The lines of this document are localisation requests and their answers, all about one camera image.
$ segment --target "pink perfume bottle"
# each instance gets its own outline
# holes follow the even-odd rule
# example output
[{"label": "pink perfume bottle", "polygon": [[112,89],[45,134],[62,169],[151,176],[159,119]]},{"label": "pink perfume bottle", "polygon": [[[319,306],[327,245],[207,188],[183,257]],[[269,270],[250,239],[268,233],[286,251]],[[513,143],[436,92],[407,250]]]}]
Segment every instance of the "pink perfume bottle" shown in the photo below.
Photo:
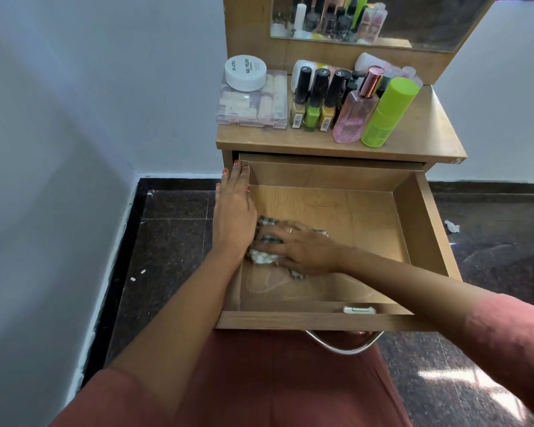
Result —
[{"label": "pink perfume bottle", "polygon": [[370,66],[360,91],[350,92],[334,126],[333,136],[337,143],[343,144],[360,140],[366,124],[380,102],[374,92],[377,90],[384,73],[385,71],[381,67]]}]

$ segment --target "mirror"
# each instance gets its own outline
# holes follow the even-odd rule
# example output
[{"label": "mirror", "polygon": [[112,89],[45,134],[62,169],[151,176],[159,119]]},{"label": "mirror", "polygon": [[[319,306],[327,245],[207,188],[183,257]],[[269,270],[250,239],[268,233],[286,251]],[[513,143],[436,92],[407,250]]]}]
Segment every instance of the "mirror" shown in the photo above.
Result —
[{"label": "mirror", "polygon": [[271,37],[452,52],[489,1],[273,0]]}]

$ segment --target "pink sleeve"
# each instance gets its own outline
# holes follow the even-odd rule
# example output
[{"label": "pink sleeve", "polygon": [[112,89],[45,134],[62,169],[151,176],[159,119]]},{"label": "pink sleeve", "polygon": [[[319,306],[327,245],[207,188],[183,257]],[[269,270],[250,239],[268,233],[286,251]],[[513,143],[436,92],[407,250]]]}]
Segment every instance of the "pink sleeve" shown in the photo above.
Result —
[{"label": "pink sleeve", "polygon": [[534,414],[534,306],[487,297],[467,317],[465,339],[465,353]]},{"label": "pink sleeve", "polygon": [[97,373],[50,427],[164,427],[171,422],[156,397],[131,376]]}]

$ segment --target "rose gold bottle cap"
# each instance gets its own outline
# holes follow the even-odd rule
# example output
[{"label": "rose gold bottle cap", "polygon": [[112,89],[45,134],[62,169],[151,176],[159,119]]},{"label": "rose gold bottle cap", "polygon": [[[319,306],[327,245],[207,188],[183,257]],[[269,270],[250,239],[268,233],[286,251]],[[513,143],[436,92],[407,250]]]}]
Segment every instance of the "rose gold bottle cap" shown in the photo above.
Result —
[{"label": "rose gold bottle cap", "polygon": [[374,95],[374,92],[377,90],[377,86],[380,84],[380,80],[384,76],[385,70],[379,66],[370,66],[368,68],[368,74],[364,83],[360,88],[360,97],[370,98]]}]

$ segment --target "forearm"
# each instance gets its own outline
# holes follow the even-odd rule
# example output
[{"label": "forearm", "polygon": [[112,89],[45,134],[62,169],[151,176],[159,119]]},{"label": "forearm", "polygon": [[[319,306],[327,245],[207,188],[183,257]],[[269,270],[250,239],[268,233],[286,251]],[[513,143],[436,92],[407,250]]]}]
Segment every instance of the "forearm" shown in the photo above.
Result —
[{"label": "forearm", "polygon": [[173,415],[209,333],[221,313],[241,257],[214,248],[111,367],[142,382]]},{"label": "forearm", "polygon": [[341,247],[338,272],[348,274],[432,324],[455,343],[473,306],[490,291],[361,249]]}]

